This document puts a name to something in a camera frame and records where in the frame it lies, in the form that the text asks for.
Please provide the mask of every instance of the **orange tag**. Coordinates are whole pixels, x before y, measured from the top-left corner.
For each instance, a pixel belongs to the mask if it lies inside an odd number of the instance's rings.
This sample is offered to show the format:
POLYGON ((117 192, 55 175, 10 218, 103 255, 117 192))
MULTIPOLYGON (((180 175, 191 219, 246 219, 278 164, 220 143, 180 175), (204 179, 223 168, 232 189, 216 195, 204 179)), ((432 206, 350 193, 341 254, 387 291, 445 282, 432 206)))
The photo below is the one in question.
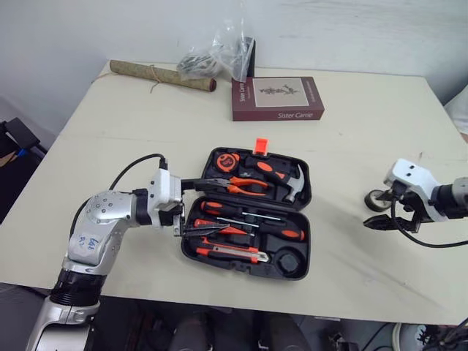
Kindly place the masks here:
POLYGON ((254 155, 266 156, 268 153, 268 139, 264 137, 258 137, 255 142, 254 155))

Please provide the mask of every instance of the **blue part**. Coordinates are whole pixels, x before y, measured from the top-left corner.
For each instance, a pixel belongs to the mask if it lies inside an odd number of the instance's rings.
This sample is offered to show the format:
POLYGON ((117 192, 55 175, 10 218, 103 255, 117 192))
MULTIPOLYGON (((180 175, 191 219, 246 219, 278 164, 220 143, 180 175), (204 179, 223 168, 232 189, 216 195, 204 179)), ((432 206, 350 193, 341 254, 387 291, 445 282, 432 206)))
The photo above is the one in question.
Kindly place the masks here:
POLYGON ((27 153, 28 153, 28 151, 26 151, 24 148, 22 148, 21 150, 19 150, 19 152, 16 154, 16 156, 22 157, 22 156, 26 155, 27 153))

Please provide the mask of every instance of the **floor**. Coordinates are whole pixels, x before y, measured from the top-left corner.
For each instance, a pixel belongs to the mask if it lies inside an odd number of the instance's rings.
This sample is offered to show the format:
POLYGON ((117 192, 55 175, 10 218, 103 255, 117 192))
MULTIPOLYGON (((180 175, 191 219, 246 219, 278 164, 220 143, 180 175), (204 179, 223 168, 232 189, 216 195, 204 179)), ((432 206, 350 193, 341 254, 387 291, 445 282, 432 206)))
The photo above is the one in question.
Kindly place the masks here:
MULTIPOLYGON (((14 285, 0 284, 0 350, 24 350, 41 303, 42 299, 30 291, 14 285)), ((135 315, 138 313, 156 318, 152 320, 148 330, 141 334, 145 342, 140 343, 138 350, 164 350, 164 344, 168 343, 172 336, 171 330, 177 326, 181 318, 196 312, 209 312, 216 330, 215 350, 252 350, 249 337, 255 313, 258 312, 109 297, 102 298, 102 307, 96 318, 100 335, 99 350, 125 350, 124 345, 128 343, 129 331, 135 329, 135 315), (147 345, 148 340, 153 344, 152 348, 147 345)), ((340 330, 347 341, 357 342, 360 350, 382 325, 381 322, 360 320, 337 322, 302 315, 293 315, 292 318, 314 351, 325 350, 320 341, 320 335, 325 330, 340 330)), ((410 327, 414 330, 408 334, 409 346, 404 348, 402 345, 402 351, 416 350, 414 342, 416 326, 410 327)), ((366 351, 372 351, 382 345, 391 345, 391 331, 391 325, 385 327, 366 351)))

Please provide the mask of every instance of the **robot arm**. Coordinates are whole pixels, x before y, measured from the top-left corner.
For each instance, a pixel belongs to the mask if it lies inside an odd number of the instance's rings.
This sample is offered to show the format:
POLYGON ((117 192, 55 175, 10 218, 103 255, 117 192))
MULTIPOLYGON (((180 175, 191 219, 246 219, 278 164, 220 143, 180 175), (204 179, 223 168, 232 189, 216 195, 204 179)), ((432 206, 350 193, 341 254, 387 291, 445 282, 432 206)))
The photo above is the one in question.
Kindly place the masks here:
MULTIPOLYGON (((367 219, 364 225, 371 229, 400 230, 403 233, 408 230, 417 233, 421 223, 443 222, 468 216, 467 177, 458 178, 453 184, 441 185, 427 169, 399 159, 387 173, 384 184, 390 189, 372 190, 364 201, 376 212, 390 208, 391 217, 384 214, 367 219), (406 212, 413 212, 411 221, 395 216, 396 202, 400 202, 406 212)), ((429 247, 452 246, 429 244, 429 247)))
POLYGON ((130 227, 174 225, 181 231, 181 179, 159 168, 147 189, 94 195, 74 230, 58 280, 42 305, 26 351, 90 350, 90 322, 99 296, 130 227))

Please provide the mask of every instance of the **rolled mat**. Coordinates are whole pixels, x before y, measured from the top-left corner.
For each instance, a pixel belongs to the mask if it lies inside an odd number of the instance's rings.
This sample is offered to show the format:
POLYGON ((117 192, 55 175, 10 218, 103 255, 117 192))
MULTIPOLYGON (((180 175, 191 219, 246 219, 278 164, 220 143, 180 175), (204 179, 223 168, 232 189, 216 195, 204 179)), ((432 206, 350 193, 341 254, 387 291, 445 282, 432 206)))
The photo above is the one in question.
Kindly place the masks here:
POLYGON ((146 66, 144 64, 110 60, 110 70, 120 75, 154 80, 158 83, 176 84, 205 91, 214 91, 216 89, 216 81, 213 78, 182 80, 177 71, 146 66))

